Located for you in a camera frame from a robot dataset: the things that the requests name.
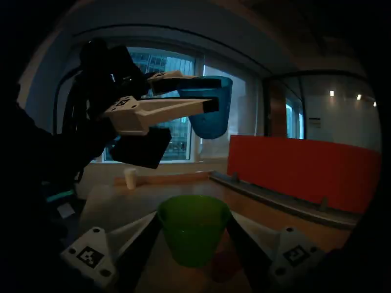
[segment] green plastic cup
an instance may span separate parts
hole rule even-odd
[[[181,195],[157,210],[173,259],[185,267],[210,261],[231,215],[222,201],[201,195]]]

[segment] orange partition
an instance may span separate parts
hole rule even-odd
[[[227,173],[315,204],[363,213],[380,176],[380,153],[343,144],[233,135]]]

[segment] table surface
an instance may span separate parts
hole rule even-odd
[[[324,251],[341,247],[350,233],[348,230],[326,227],[271,208],[208,178],[178,180],[178,183],[171,178],[166,182],[168,183],[162,184],[160,181],[155,181],[155,184],[144,184],[135,190],[128,190],[122,184],[95,186],[81,215],[80,235],[96,226],[103,228],[108,234],[115,233],[121,230],[121,227],[155,211],[159,204],[168,198],[183,194],[218,198],[231,210],[265,226],[265,229],[280,231],[285,227],[296,227]],[[129,236],[125,235],[122,238],[116,244],[117,247],[129,239]],[[226,231],[216,251],[217,254],[220,252],[225,254],[226,259],[223,263],[225,262],[227,267],[235,267],[237,256]],[[216,266],[211,263],[203,268],[185,268],[176,264],[160,232],[135,291],[140,293],[237,292],[240,288],[241,292],[251,292],[240,265],[225,282],[216,282],[215,275]]]
[[[342,247],[350,235],[349,230],[339,230],[301,219],[209,179],[198,178],[189,182],[179,180],[180,183],[167,181],[168,184],[144,184],[134,190],[128,190],[122,185],[95,186],[82,212],[79,234],[82,235],[94,226],[101,227],[108,233],[155,211],[160,203],[170,197],[196,194],[218,198],[231,210],[276,231],[296,227],[324,251]]]

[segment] small white cup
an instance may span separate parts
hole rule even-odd
[[[136,188],[137,183],[137,170],[135,168],[126,168],[124,170],[126,187],[129,190],[133,190]]]

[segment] window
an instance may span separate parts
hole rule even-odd
[[[286,98],[286,137],[304,139],[302,101],[293,95]]]
[[[196,59],[175,52],[128,47],[133,62],[144,73],[168,72],[179,70],[184,75],[195,75]],[[145,98],[151,97],[152,91]],[[177,91],[163,94],[161,97],[178,97]],[[186,117],[169,122],[160,123],[157,126],[167,127],[171,131],[172,139],[163,155],[162,161],[177,161],[190,159],[191,126]],[[104,151],[104,160],[112,161],[110,150],[114,145],[108,146]]]
[[[257,77],[231,62],[209,59],[202,54],[185,55],[162,49],[128,47],[133,62],[144,73],[169,72],[179,70],[184,75],[224,76],[233,81],[231,107],[227,131],[214,140],[199,138],[191,131],[188,117],[158,124],[171,131],[172,139],[162,157],[162,162],[202,162],[210,159],[226,159],[230,136],[235,134],[254,135],[257,124]],[[149,91],[143,98],[152,97]],[[177,91],[162,94],[161,97],[178,97]],[[114,144],[107,146],[96,162],[113,163],[110,151]]]

